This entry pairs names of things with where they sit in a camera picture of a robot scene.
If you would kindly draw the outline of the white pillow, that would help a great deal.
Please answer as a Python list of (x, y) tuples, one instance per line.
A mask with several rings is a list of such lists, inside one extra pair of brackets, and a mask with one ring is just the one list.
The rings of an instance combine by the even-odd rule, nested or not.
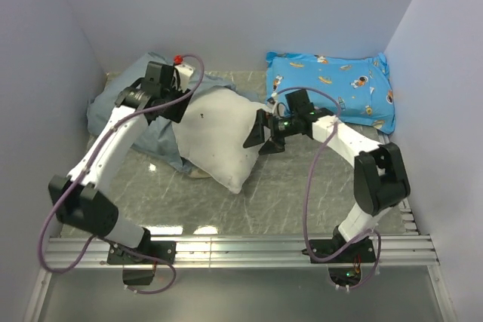
[(227, 87), (193, 97), (181, 122), (173, 124), (180, 156), (238, 194), (258, 159), (260, 147), (243, 144), (259, 109), (269, 108)]

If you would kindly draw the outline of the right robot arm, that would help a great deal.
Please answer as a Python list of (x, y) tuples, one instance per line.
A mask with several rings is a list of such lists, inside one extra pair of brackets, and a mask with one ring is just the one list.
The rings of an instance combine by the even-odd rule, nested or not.
[(341, 107), (334, 112), (318, 108), (309, 99), (310, 87), (288, 87), (272, 94), (285, 95), (288, 115), (276, 107), (258, 109), (254, 125), (243, 146), (259, 147), (261, 155), (285, 151), (289, 136), (304, 135), (330, 148), (353, 169), (355, 204), (336, 227), (332, 250), (347, 262), (358, 254), (358, 242), (368, 236), (378, 221), (411, 193), (400, 148), (395, 143), (379, 143), (367, 138), (340, 120)]

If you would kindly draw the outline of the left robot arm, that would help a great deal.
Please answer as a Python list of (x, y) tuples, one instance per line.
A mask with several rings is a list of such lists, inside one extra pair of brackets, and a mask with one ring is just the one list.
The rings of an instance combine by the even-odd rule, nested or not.
[(124, 218), (106, 193), (128, 150), (151, 123), (160, 117), (181, 121), (194, 72), (183, 61), (176, 56), (172, 64), (148, 62), (145, 75), (119, 93), (106, 126), (83, 159), (48, 185), (59, 222), (125, 246), (135, 263), (150, 258), (150, 233)]

